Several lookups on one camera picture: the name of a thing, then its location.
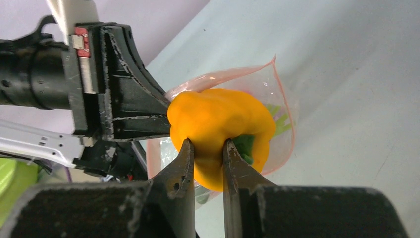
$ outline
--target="lime green object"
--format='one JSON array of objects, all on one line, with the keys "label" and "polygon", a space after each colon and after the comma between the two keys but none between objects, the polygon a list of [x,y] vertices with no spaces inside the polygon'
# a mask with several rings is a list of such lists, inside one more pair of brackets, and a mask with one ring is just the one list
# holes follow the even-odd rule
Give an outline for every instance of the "lime green object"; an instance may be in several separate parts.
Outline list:
[{"label": "lime green object", "polygon": [[12,159],[0,158],[0,227],[16,200],[30,186],[36,184],[38,166]]}]

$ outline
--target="bell pepper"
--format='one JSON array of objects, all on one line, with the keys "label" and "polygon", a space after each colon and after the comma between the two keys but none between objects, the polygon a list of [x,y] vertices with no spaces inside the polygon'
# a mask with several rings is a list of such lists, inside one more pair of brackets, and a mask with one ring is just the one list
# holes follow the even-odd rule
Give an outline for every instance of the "bell pepper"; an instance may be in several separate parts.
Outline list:
[{"label": "bell pepper", "polygon": [[169,105],[170,137],[179,151],[194,145],[194,178],[204,188],[223,192],[222,150],[231,138],[241,157],[258,172],[270,153],[276,124],[268,108],[251,95],[208,89],[180,93]]}]

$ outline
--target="plastic bag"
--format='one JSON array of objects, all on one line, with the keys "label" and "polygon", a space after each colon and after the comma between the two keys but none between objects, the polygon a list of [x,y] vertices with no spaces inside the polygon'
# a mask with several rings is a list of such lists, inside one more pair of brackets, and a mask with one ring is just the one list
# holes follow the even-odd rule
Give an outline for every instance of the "plastic bag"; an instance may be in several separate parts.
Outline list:
[{"label": "plastic bag", "polygon": [[[181,92],[201,92],[209,88],[243,91],[267,106],[276,121],[277,131],[270,142],[270,156],[262,174],[267,175],[283,166],[293,151],[299,106],[297,98],[281,83],[275,58],[264,66],[235,68],[199,76],[168,91],[166,97],[172,101]],[[149,178],[178,155],[169,137],[147,141],[146,151]],[[195,182],[196,209],[217,195],[219,193],[209,191]]]}]

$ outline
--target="red component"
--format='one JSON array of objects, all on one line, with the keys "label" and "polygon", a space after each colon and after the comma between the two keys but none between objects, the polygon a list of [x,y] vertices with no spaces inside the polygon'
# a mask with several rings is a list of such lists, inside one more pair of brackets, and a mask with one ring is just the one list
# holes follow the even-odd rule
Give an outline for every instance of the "red component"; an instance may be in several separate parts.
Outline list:
[{"label": "red component", "polygon": [[89,32],[83,27],[76,27],[74,29],[76,35],[83,37],[84,49],[77,49],[77,55],[80,57],[90,57],[91,51],[89,46]]}]

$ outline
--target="table surface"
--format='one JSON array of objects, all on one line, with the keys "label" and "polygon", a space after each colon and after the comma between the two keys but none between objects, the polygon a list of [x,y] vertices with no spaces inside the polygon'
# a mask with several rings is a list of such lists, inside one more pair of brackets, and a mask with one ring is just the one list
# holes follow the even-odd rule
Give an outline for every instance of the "table surface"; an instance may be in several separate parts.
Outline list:
[{"label": "table surface", "polygon": [[[168,90],[276,54],[300,118],[292,157],[268,178],[379,189],[420,237],[419,11],[415,0],[212,0],[148,70]],[[196,228],[224,237],[222,196]]]}]

